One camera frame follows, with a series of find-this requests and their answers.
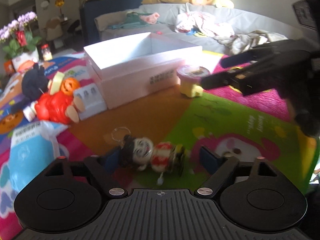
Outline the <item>pink lid yellow cup toy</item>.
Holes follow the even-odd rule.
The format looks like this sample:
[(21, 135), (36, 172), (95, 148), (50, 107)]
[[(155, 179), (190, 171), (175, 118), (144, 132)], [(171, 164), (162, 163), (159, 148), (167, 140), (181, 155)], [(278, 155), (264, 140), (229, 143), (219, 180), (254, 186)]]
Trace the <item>pink lid yellow cup toy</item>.
[(200, 81), (210, 74), (207, 68), (201, 66), (184, 65), (177, 68), (176, 75), (180, 79), (180, 93), (189, 98), (201, 97), (203, 88), (200, 86)]

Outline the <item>cartoon figurine keychain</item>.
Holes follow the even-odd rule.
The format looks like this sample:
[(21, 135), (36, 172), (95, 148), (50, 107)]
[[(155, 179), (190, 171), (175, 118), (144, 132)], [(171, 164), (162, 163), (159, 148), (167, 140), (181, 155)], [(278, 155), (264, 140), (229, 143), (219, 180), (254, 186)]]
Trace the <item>cartoon figurine keychain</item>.
[(147, 137), (134, 137), (126, 127), (117, 127), (111, 138), (120, 146), (119, 164), (134, 170), (151, 168), (159, 174), (157, 185), (163, 185), (164, 174), (176, 173), (182, 176), (186, 150), (182, 144), (169, 141), (154, 144)]

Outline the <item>blue white plastic packet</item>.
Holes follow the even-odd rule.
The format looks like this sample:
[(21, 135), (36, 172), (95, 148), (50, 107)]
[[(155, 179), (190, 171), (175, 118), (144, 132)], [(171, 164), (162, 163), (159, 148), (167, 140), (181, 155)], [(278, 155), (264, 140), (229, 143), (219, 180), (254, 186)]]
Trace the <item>blue white plastic packet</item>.
[(55, 122), (36, 121), (13, 131), (8, 168), (14, 191), (22, 191), (56, 158), (69, 157), (60, 151), (57, 141), (67, 128)]

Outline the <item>red piggy doll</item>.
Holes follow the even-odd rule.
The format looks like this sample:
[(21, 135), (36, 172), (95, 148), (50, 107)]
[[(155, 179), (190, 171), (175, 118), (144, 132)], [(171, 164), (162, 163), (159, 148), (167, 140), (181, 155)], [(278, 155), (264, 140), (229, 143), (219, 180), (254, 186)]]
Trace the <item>red piggy doll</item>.
[(80, 121), (79, 113), (85, 105), (78, 96), (66, 95), (62, 91), (53, 95), (44, 93), (40, 98), (25, 107), (23, 114), (31, 122), (35, 118), (69, 125)]

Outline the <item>orange pumpkin toy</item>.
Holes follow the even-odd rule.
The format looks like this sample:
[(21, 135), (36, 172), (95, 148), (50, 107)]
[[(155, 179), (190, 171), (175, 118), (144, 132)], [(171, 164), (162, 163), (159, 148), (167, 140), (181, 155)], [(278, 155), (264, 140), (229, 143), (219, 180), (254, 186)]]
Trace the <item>orange pumpkin toy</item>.
[(60, 90), (65, 95), (73, 96), (73, 92), (80, 87), (80, 82), (76, 78), (68, 77), (62, 81)]

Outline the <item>pink white clothes pile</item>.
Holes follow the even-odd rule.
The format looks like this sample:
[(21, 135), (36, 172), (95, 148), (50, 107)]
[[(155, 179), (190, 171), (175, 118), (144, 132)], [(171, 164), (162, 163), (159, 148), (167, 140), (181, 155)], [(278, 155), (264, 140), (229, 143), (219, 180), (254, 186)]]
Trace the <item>pink white clothes pile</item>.
[(192, 29), (197, 29), (204, 36), (214, 38), (220, 36), (230, 38), (235, 35), (235, 31), (228, 23), (224, 12), (229, 12), (227, 8), (212, 7), (213, 11), (191, 10), (188, 4), (183, 9), (180, 7), (176, 17), (175, 31), (177, 33), (188, 33)]

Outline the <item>grey covered sofa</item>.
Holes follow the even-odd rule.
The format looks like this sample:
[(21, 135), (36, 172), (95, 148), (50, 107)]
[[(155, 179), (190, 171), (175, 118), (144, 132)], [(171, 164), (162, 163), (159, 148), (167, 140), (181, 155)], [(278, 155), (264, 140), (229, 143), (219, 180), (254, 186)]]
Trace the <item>grey covered sofa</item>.
[(138, 33), (160, 33), (226, 55), (277, 40), (299, 39), (302, 31), (272, 18), (212, 5), (147, 4), (95, 18), (101, 41)]

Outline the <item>colourful play mat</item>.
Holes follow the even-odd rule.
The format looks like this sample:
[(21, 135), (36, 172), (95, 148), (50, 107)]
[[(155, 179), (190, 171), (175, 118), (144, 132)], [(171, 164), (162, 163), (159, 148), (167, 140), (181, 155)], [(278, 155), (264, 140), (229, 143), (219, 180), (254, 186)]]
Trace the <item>colourful play mat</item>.
[[(151, 170), (118, 167), (112, 178), (127, 196), (103, 196), (88, 182), (84, 159), (106, 154), (112, 129), (182, 144), (182, 176), (156, 185)], [(105, 111), (59, 136), (70, 152), (49, 176), (21, 194), (1, 181), (1, 239), (305, 239), (293, 218), (305, 212), (318, 141), (272, 115), (205, 93), (185, 99), (177, 88)], [(240, 163), (215, 196), (195, 196), (210, 174), (202, 146)]]

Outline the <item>white cardboard box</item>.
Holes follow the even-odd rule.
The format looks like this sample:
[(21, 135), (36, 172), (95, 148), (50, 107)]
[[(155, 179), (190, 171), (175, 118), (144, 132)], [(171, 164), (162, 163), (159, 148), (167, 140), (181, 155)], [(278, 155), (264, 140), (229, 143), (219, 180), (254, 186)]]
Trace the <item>white cardboard box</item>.
[(177, 68), (195, 64), (202, 46), (140, 33), (85, 46), (84, 52), (92, 79), (113, 109), (178, 84)]

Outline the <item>black plush toy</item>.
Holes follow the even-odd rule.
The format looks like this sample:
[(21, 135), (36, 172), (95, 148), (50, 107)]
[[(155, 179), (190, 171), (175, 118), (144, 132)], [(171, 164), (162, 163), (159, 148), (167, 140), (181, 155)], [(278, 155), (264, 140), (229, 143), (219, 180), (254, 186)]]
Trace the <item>black plush toy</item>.
[(38, 100), (43, 93), (48, 91), (48, 83), (49, 79), (44, 74), (44, 67), (34, 63), (33, 67), (25, 72), (22, 79), (23, 99), (11, 107), (10, 113), (16, 114), (30, 103)]

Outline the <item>green cloth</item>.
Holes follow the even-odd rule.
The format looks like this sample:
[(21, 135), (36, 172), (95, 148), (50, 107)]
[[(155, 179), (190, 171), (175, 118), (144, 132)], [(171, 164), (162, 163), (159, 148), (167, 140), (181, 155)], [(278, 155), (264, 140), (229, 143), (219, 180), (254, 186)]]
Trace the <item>green cloth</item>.
[(130, 12), (126, 14), (126, 18), (123, 22), (118, 24), (109, 25), (108, 29), (135, 29), (150, 25), (142, 19), (145, 14), (138, 14)]

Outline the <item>clear snack jar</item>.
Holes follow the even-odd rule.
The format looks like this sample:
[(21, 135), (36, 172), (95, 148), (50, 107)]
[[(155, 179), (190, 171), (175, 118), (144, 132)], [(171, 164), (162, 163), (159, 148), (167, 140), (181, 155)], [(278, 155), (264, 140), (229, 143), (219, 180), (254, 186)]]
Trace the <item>clear snack jar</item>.
[(44, 44), (41, 46), (42, 57), (44, 61), (50, 61), (53, 59), (52, 52), (50, 50), (49, 44)]

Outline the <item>beige dining chair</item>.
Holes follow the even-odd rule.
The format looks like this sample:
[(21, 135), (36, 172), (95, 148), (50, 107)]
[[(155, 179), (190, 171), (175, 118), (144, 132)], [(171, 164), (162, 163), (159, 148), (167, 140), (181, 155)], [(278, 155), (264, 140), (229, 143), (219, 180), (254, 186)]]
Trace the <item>beige dining chair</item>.
[(46, 40), (53, 41), (63, 36), (61, 21), (59, 17), (52, 18), (46, 23)]

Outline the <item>pink orchid flower pot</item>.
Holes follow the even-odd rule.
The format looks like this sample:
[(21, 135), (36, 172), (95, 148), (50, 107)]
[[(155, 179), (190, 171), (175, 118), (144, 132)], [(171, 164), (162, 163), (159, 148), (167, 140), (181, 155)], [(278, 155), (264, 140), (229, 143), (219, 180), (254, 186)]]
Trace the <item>pink orchid flower pot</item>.
[(19, 72), (21, 65), (27, 61), (38, 62), (37, 46), (42, 37), (34, 36), (31, 24), (37, 21), (37, 14), (33, 11), (20, 15), (1, 29), (1, 43), (5, 59), (12, 62), (13, 68)]

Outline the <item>orange hanging lantern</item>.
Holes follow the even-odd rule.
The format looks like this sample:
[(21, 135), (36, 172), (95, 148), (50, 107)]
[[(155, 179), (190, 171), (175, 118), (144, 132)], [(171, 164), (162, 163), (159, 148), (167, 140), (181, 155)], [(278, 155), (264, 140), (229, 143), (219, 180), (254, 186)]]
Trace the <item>orange hanging lantern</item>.
[(65, 4), (65, 0), (55, 0), (55, 6), (58, 8), (63, 7)]

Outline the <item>white round wall clock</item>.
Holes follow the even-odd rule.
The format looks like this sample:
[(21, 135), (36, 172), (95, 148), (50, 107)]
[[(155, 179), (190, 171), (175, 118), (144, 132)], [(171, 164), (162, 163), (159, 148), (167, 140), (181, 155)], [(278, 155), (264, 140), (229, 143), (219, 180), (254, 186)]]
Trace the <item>white round wall clock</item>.
[(49, 5), (50, 5), (50, 0), (42, 0), (41, 3), (40, 3), (40, 7), (43, 10), (47, 10)]

